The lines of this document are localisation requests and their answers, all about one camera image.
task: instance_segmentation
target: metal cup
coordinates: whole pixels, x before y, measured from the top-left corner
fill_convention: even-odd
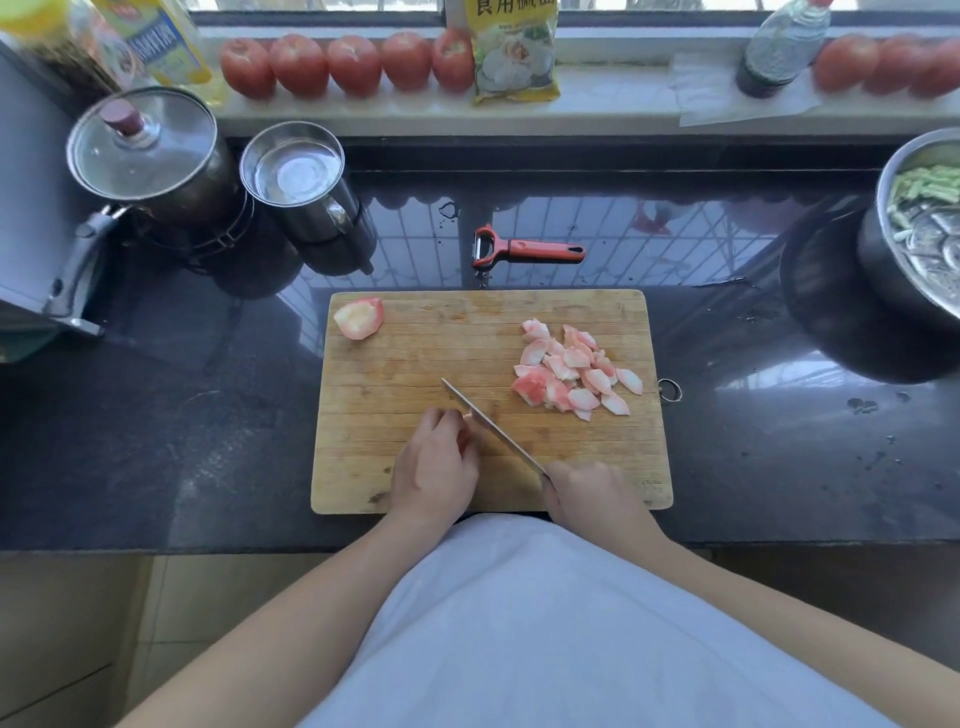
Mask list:
[[[349,233],[360,211],[345,179],[344,148],[307,121],[285,121],[255,136],[240,157],[240,180],[295,244]]]

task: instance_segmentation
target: hand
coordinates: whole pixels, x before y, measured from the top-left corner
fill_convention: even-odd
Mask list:
[[[396,457],[388,517],[412,521],[439,542],[467,510],[479,469],[472,422],[431,407]]]
[[[645,569],[671,550],[673,542],[619,468],[558,461],[544,469],[543,499],[557,525]]]

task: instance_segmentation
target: cup handle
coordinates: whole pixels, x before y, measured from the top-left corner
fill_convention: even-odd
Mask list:
[[[80,223],[73,232],[73,247],[63,264],[60,275],[54,279],[50,297],[43,306],[43,313],[51,318],[62,319],[73,315],[76,304],[77,286],[93,252],[100,247],[107,233],[112,230],[129,207],[114,209],[104,207],[100,212],[92,213],[86,222]]]
[[[326,210],[326,214],[330,216],[330,220],[333,221],[334,227],[340,231],[340,233],[346,235],[353,230],[353,221],[350,220],[350,216],[347,215],[344,206],[329,195],[324,197],[324,209]]]

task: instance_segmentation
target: pot lid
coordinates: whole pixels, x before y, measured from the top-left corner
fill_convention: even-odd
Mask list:
[[[217,123],[200,98],[151,86],[89,109],[67,140],[74,178],[100,197],[139,202],[191,180],[213,153]]]

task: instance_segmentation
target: chopped green beans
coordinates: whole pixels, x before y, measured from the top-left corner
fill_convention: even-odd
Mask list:
[[[957,205],[960,203],[960,167],[934,164],[932,167],[915,167],[900,172],[894,177],[887,217],[897,228],[894,242],[902,243],[913,234],[912,217],[918,214],[917,207]]]

